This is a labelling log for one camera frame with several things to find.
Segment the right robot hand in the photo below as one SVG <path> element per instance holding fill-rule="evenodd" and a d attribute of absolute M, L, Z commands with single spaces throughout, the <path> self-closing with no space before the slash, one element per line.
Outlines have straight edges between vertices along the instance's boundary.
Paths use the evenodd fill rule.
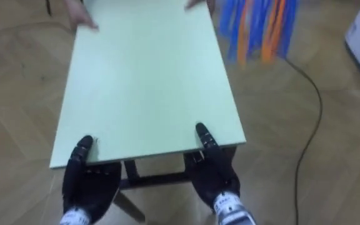
<path fill-rule="evenodd" d="M 183 154 L 185 172 L 202 202 L 214 210 L 220 194 L 229 192 L 239 196 L 241 184 L 231 157 L 219 147 L 208 128 L 199 122 L 196 132 L 203 150 Z"/>

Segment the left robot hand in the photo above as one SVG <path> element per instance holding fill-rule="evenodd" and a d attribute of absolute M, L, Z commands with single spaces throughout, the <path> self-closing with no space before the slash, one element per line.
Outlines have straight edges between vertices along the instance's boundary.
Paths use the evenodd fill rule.
<path fill-rule="evenodd" d="M 86 135 L 75 145 L 62 182 L 63 215 L 60 225 L 97 223 L 108 211 L 119 190 L 120 162 L 88 165 L 94 139 Z"/>

